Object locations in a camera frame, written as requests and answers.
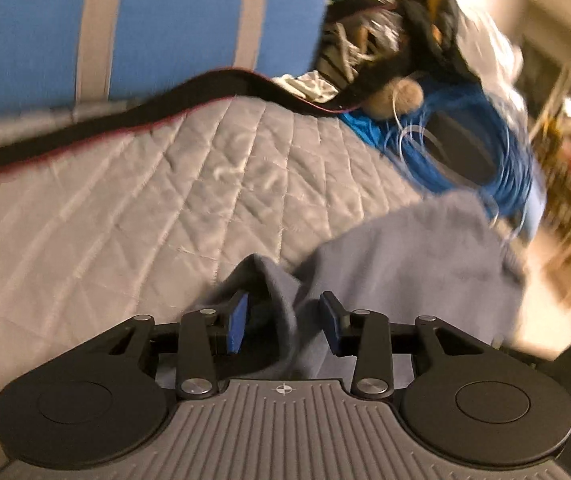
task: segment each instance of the brown pom-pom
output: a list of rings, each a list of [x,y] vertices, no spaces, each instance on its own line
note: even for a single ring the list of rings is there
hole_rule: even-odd
[[[375,121],[383,121],[394,117],[392,99],[396,98],[397,115],[401,117],[413,112],[423,104],[421,85],[409,78],[392,79],[377,93],[372,94],[365,103],[363,111]]]

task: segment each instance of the gray gripper base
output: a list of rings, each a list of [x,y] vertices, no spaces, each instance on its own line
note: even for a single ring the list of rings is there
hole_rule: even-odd
[[[453,464],[423,449],[390,408],[339,381],[233,380],[183,402],[147,445],[82,471],[11,462],[0,480],[571,480],[552,460],[514,471]]]

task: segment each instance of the gray cloth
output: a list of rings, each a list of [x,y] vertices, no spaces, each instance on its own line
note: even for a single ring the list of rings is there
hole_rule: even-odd
[[[332,291],[348,310],[374,310],[392,322],[432,314],[490,343],[512,331],[523,275],[476,195],[458,191],[352,229],[321,245],[292,275],[253,254],[203,303],[221,303],[240,289],[250,293],[246,333],[264,331],[242,356],[249,359],[246,375],[348,380],[355,360],[329,354],[317,320],[322,292]],[[278,360],[264,366],[275,341]],[[411,379],[405,367],[395,384]]]

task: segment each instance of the bed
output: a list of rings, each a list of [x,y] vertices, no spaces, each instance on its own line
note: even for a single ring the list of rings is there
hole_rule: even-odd
[[[0,120],[0,141],[96,112]],[[338,119],[244,97],[4,176],[0,389],[136,313],[176,320],[250,253],[293,269],[418,199]]]

